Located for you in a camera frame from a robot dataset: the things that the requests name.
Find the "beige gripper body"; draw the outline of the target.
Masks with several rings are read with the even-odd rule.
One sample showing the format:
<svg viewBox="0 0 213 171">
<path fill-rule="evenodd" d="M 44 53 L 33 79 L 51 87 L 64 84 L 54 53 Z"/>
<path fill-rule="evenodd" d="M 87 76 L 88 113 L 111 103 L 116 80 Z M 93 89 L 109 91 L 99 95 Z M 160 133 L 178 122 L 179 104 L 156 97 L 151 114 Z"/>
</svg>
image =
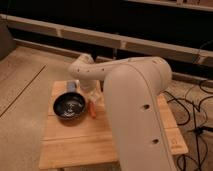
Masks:
<svg viewBox="0 0 213 171">
<path fill-rule="evenodd" d="M 97 80 L 80 80 L 80 89 L 83 94 L 89 99 L 89 95 L 93 91 L 99 92 L 99 82 Z"/>
</svg>

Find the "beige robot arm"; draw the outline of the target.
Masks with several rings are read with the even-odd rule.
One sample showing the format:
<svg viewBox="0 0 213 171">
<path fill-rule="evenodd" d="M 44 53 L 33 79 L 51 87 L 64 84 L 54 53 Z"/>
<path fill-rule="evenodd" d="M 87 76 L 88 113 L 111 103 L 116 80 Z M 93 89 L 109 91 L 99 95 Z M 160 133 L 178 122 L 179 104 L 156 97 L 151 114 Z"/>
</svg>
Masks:
<svg viewBox="0 0 213 171">
<path fill-rule="evenodd" d="M 70 74 L 104 82 L 105 110 L 122 171 L 177 171 L 157 104 L 172 78 L 160 57 L 96 63 L 83 54 Z"/>
</svg>

